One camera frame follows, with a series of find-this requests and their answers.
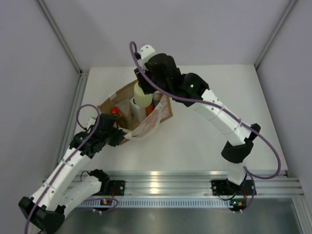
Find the grey bottle beige pump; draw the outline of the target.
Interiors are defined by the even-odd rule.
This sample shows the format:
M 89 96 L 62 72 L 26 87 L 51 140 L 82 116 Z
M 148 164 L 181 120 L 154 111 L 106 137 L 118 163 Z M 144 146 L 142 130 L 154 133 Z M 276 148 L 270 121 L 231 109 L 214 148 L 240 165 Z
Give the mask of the grey bottle beige pump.
M 157 105 L 159 104 L 161 98 L 162 98 L 163 94 L 159 91 L 156 91 L 153 93 L 153 105 L 154 107 L 157 107 Z

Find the brown burlap canvas bag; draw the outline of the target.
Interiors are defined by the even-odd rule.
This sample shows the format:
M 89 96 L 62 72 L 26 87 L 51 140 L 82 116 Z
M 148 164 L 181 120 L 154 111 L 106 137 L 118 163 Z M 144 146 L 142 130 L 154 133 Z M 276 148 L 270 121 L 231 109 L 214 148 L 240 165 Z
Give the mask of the brown burlap canvas bag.
M 112 114 L 112 108 L 116 107 L 121 112 L 122 120 L 118 126 L 124 133 L 121 144 L 127 141 L 139 141 L 153 134 L 160 123 L 173 116 L 170 99 L 161 93 L 156 93 L 158 100 L 148 107 L 137 106 L 136 90 L 137 81 L 133 81 L 116 92 L 112 93 L 98 109 L 103 114 Z

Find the green dish soap red cap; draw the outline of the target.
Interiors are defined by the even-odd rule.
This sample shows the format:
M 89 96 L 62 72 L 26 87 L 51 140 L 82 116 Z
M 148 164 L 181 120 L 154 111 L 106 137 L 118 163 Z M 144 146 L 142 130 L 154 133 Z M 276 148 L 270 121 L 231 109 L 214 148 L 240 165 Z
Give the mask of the green dish soap red cap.
M 117 125 L 121 126 L 122 125 L 122 115 L 117 107 L 112 107 L 111 108 L 111 113 L 116 119 Z

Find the white bottle black cap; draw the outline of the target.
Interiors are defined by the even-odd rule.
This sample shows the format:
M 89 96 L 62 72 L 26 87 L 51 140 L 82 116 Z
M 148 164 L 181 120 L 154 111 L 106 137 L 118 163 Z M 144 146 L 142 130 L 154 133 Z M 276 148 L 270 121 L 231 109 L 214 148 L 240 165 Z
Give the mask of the white bottle black cap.
M 147 117 L 145 108 L 142 108 L 136 105 L 134 97 L 130 99 L 130 106 L 131 106 L 132 114 L 138 120 L 138 122 L 141 123 L 142 121 L 144 121 L 145 118 Z

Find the yellow-green pump soap bottle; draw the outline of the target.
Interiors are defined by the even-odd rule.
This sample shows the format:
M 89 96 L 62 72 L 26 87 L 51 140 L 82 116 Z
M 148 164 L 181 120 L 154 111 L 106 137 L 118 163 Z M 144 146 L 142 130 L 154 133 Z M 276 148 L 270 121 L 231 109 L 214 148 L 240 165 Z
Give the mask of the yellow-green pump soap bottle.
M 152 94 L 144 94 L 142 88 L 139 86 L 137 82 L 134 85 L 134 100 L 135 104 L 141 108 L 146 108 L 152 103 L 153 95 Z

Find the translucent grey squeeze tube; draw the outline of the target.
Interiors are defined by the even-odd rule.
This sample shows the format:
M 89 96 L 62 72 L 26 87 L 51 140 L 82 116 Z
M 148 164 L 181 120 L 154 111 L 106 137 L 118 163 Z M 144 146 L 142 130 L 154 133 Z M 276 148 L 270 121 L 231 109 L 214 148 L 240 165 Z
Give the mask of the translucent grey squeeze tube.
M 132 109 L 131 109 L 131 105 L 130 105 L 130 100 L 125 99 L 125 100 L 117 103 L 116 107 L 121 112 L 126 126 L 128 127 L 129 125 L 131 125 L 132 121 L 133 121 L 133 117 L 132 117 Z

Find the orange blue pump bottle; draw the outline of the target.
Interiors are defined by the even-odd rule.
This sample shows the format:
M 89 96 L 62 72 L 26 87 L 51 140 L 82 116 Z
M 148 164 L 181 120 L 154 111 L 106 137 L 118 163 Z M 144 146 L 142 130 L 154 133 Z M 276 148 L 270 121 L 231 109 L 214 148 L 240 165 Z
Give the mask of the orange blue pump bottle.
M 146 116 L 149 116 L 154 110 L 154 104 L 151 103 L 149 106 L 147 106 L 145 108 L 145 111 L 146 111 Z

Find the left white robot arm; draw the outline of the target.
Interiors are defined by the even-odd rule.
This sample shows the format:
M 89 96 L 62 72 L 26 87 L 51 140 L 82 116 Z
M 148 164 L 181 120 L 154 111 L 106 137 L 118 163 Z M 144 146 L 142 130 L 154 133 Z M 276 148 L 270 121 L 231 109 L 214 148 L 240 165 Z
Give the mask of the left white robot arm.
M 70 184 L 82 168 L 106 145 L 118 146 L 124 132 L 115 127 L 112 115 L 100 114 L 86 131 L 76 134 L 63 159 L 47 180 L 30 197 L 24 196 L 19 208 L 27 219 L 25 233 L 54 234 L 66 217 L 93 195 L 112 195 L 110 177 L 94 169 L 78 185 Z

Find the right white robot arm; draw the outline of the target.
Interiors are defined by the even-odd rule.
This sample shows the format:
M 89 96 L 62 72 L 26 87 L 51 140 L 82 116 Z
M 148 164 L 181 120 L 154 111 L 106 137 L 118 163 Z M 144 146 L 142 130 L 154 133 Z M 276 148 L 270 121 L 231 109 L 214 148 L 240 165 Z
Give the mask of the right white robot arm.
M 137 49 L 133 41 L 130 51 L 136 63 L 134 72 L 144 94 L 159 91 L 171 97 L 202 115 L 226 137 L 221 155 L 228 161 L 229 170 L 218 191 L 223 195 L 241 192 L 247 177 L 243 162 L 261 127 L 257 123 L 244 127 L 241 119 L 226 109 L 207 82 L 195 73 L 181 73 L 172 56 L 158 54 L 150 45 Z

